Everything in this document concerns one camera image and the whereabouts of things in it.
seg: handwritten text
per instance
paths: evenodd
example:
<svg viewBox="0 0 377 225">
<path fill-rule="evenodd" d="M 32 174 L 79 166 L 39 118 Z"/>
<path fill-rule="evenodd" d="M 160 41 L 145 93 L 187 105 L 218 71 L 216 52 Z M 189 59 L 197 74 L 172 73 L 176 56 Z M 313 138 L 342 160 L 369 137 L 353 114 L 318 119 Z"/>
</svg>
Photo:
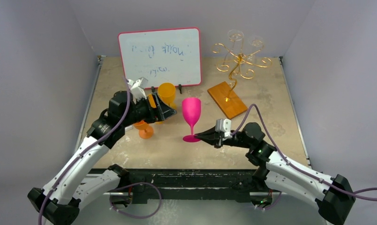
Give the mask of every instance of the handwritten text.
<svg viewBox="0 0 377 225">
<path fill-rule="evenodd" d="M 157 73 L 166 72 L 168 69 L 166 67 L 158 67 L 156 69 L 152 69 L 149 71 L 150 75 L 154 75 L 156 77 Z"/>
<path fill-rule="evenodd" d="M 148 53 L 148 57 L 151 59 L 155 54 L 155 48 L 153 45 L 138 47 L 136 45 L 132 45 L 132 52 L 136 53 Z"/>
<path fill-rule="evenodd" d="M 169 54 L 172 54 L 172 53 L 176 53 L 178 55 L 184 55 L 183 53 L 183 50 L 180 50 L 179 47 L 175 46 L 175 45 L 167 45 L 165 43 L 164 46 L 162 46 L 162 51 L 163 53 L 169 53 Z"/>
</svg>

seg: base of wine glass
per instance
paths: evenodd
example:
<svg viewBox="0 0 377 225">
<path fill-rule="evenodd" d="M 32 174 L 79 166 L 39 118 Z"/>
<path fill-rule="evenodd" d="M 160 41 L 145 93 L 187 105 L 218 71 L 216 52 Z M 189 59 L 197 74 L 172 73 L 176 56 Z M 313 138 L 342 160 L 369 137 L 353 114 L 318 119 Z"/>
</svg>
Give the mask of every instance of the base of wine glass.
<svg viewBox="0 0 377 225">
<path fill-rule="evenodd" d="M 185 142 L 199 142 L 200 139 L 196 139 L 194 135 L 187 135 L 183 137 L 183 141 Z"/>
<path fill-rule="evenodd" d="M 151 126 L 147 127 L 145 130 L 139 131 L 139 136 L 142 139 L 148 139 L 152 137 L 153 134 L 154 134 L 154 129 Z"/>
</svg>

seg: gold candle holder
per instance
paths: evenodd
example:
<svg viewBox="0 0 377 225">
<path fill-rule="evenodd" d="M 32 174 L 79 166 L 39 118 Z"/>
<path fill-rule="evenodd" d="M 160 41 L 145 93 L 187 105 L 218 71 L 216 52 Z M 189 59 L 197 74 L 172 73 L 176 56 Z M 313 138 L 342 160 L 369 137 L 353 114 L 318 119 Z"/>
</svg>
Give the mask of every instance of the gold candle holder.
<svg viewBox="0 0 377 225">
<path fill-rule="evenodd" d="M 222 43 L 217 43 L 212 46 L 212 52 L 221 53 L 223 48 L 227 50 L 224 59 L 217 62 L 216 68 L 221 72 L 228 72 L 228 79 L 231 82 L 229 84 L 222 82 L 207 91 L 227 118 L 232 119 L 247 110 L 247 106 L 233 91 L 238 83 L 235 77 L 240 75 L 244 79 L 252 79 L 255 76 L 254 67 L 268 68 L 272 65 L 272 61 L 267 57 L 259 58 L 259 60 L 256 57 L 256 54 L 264 49 L 264 41 L 260 36 L 253 35 L 248 39 L 252 48 L 252 52 L 249 54 L 244 53 L 244 34 L 242 32 L 230 30 L 228 37 L 232 42 L 230 49 Z"/>
</svg>

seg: table surface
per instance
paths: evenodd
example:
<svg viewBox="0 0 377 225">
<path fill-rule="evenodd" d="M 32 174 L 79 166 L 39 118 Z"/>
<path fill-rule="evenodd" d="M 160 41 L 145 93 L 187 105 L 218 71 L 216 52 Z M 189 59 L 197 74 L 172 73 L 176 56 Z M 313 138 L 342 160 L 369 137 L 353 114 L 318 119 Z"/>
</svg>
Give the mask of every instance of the table surface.
<svg viewBox="0 0 377 225">
<path fill-rule="evenodd" d="M 183 87 L 180 94 L 176 90 L 175 104 L 177 115 L 163 124 L 151 124 L 154 135 L 141 139 L 139 131 L 126 132 L 114 147 L 105 154 L 94 168 L 107 168 L 118 164 L 124 168 L 151 169 L 251 169 L 255 168 L 245 157 L 247 149 L 223 146 L 215 149 L 204 142 L 187 143 L 183 136 L 190 133 L 189 125 L 181 113 L 181 102 L 187 97 L 197 97 L 202 101 L 202 114 L 194 127 L 194 132 L 212 128 L 217 119 L 225 118 L 207 89 L 228 80 L 228 73 L 216 69 L 220 58 L 202 59 L 202 83 L 199 86 Z M 247 80 L 241 77 L 234 91 L 249 106 L 255 103 L 265 120 L 266 126 L 282 152 L 297 162 L 307 165 L 303 142 L 286 87 L 283 70 L 278 58 L 271 58 L 269 68 L 254 68 L 255 77 Z M 83 136 L 102 110 L 108 108 L 109 100 L 119 90 L 126 90 L 120 57 L 105 57 L 89 107 Z M 232 119 L 231 129 L 242 121 L 244 113 Z M 253 108 L 246 122 L 260 124 Z"/>
</svg>

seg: cable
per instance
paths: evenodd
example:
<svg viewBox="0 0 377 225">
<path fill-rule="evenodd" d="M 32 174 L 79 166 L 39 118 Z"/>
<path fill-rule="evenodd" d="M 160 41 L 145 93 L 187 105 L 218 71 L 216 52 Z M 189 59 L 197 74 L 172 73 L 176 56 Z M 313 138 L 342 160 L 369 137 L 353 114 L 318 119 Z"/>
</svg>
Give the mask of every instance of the cable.
<svg viewBox="0 0 377 225">
<path fill-rule="evenodd" d="M 133 188 L 133 186 L 129 188 L 129 192 L 127 193 L 127 195 L 128 195 L 128 199 L 129 199 L 129 204 L 131 204 L 132 201 L 133 201 L 133 197 L 132 197 L 132 188 Z"/>
<path fill-rule="evenodd" d="M 261 124 L 263 125 L 264 127 L 264 131 L 267 133 L 267 136 L 270 138 L 270 141 L 273 143 L 274 147 L 276 148 L 276 150 L 278 151 L 278 153 L 280 154 L 280 156 L 283 158 L 283 160 L 285 160 L 285 162 L 287 163 L 287 165 L 291 166 L 293 169 L 297 170 L 298 172 L 304 174 L 304 175 L 307 175 L 311 178 L 314 178 L 316 180 L 318 180 L 320 183 L 324 183 L 330 187 L 332 187 L 333 189 L 337 190 L 337 191 L 340 191 L 341 193 L 343 194 L 346 194 L 346 195 L 349 195 L 349 196 L 352 196 L 352 197 L 355 197 L 355 198 L 359 198 L 359 199 L 364 199 L 364 200 L 367 200 L 367 201 L 374 201 L 374 202 L 377 202 L 377 198 L 372 198 L 372 197 L 366 197 L 366 196 L 362 196 L 362 195 L 357 195 L 359 193 L 363 193 L 363 192 L 368 192 L 368 191 L 377 191 L 377 187 L 371 187 L 371 188 L 366 188 L 366 189 L 361 189 L 361 190 L 358 190 L 358 191 L 354 191 L 353 193 L 351 192 L 348 192 L 348 191 L 345 191 L 341 188 L 338 188 L 336 187 L 335 185 L 323 180 L 322 178 L 319 178 L 315 175 L 312 175 L 304 170 L 301 170 L 300 168 L 298 168 L 297 166 L 291 164 L 287 158 L 285 158 L 285 156 L 283 155 L 282 151 L 279 149 L 279 147 L 277 146 L 277 144 L 275 143 L 275 141 L 273 140 L 273 138 L 271 137 L 270 133 L 268 132 L 267 130 L 267 127 L 266 127 L 266 124 L 263 120 L 263 117 L 261 116 L 261 113 L 260 113 L 260 110 L 259 108 L 257 107 L 256 104 L 251 104 L 249 109 L 247 110 L 246 114 L 245 114 L 245 117 L 244 119 L 242 120 L 241 124 L 239 124 L 238 128 L 231 133 L 231 135 L 234 135 L 236 134 L 239 129 L 243 126 L 243 124 L 245 123 L 245 120 L 248 118 L 248 115 L 249 115 L 249 112 L 250 110 L 252 109 L 252 107 L 255 107 L 256 108 L 256 111 L 257 111 L 257 114 L 259 115 L 260 117 L 260 121 L 261 121 Z"/>
<path fill-rule="evenodd" d="M 271 208 L 273 208 L 279 202 L 279 200 L 281 199 L 281 196 L 282 196 L 282 192 L 279 193 L 275 202 L 273 202 L 270 206 L 263 208 L 263 210 L 270 210 Z"/>
<path fill-rule="evenodd" d="M 81 154 L 79 154 L 68 166 L 67 168 L 63 171 L 63 173 L 58 177 L 58 179 L 56 180 L 56 182 L 53 184 L 51 190 L 49 190 L 48 194 L 46 195 L 44 201 L 42 202 L 42 205 L 41 205 L 41 209 L 39 210 L 39 216 L 38 216 L 38 225 L 42 225 L 42 215 L 44 214 L 44 210 L 45 210 L 45 205 L 47 203 L 47 201 L 49 200 L 50 196 L 53 194 L 53 192 L 56 190 L 57 186 L 59 185 L 60 181 L 64 178 L 64 176 L 70 171 L 70 169 L 74 166 L 74 164 L 76 162 L 78 162 L 79 159 L 81 159 L 81 156 L 85 155 L 91 148 L 95 147 L 97 144 L 101 143 L 102 141 L 104 141 L 105 139 L 107 139 L 121 124 L 122 124 L 122 121 L 125 119 L 126 115 L 127 115 L 127 112 L 129 110 L 129 107 L 130 107 L 130 93 L 129 93 L 129 84 L 128 84 L 128 81 L 123 78 L 124 82 L 125 82 L 125 85 L 126 85 L 126 89 L 127 89 L 127 104 L 126 104 L 126 108 L 125 108 L 125 111 L 124 111 L 124 114 L 122 115 L 121 119 L 118 121 L 118 123 L 108 132 L 106 133 L 104 136 L 102 136 L 99 140 L 95 141 L 94 143 L 92 143 L 91 145 L 89 145 L 87 148 L 85 148 L 85 150 L 82 151 Z"/>
<path fill-rule="evenodd" d="M 159 211 L 159 209 L 161 208 L 161 205 L 162 205 L 162 195 L 161 195 L 161 192 L 159 191 L 158 188 L 155 187 L 155 185 L 150 184 L 150 183 L 147 183 L 147 182 L 138 182 L 138 183 L 134 183 L 134 184 L 131 184 L 131 185 L 127 185 L 127 186 L 125 186 L 125 187 L 119 187 L 119 188 L 117 188 L 117 189 L 115 189 L 115 190 L 112 190 L 112 191 L 121 191 L 121 190 L 123 190 L 123 189 L 125 189 L 125 188 L 133 187 L 133 186 L 136 186 L 136 185 L 139 185 L 139 184 L 145 184 L 145 185 L 149 185 L 149 186 L 151 186 L 152 188 L 155 189 L 155 191 L 156 191 L 156 192 L 158 193 L 158 195 L 159 195 L 159 204 L 158 204 L 158 207 L 156 208 L 156 210 L 155 210 L 153 213 L 151 213 L 151 214 L 149 214 L 149 215 L 147 215 L 147 216 L 136 216 L 136 215 L 129 214 L 129 213 L 127 213 L 127 212 L 123 212 L 123 211 L 119 210 L 117 207 L 115 207 L 115 206 L 112 204 L 111 196 L 110 196 L 110 205 L 111 205 L 111 209 L 115 210 L 117 213 L 123 214 L 123 215 L 128 216 L 128 217 L 131 217 L 131 218 L 135 218 L 135 219 L 146 219 L 146 218 L 149 218 L 149 217 L 155 215 L 155 214 Z"/>
</svg>

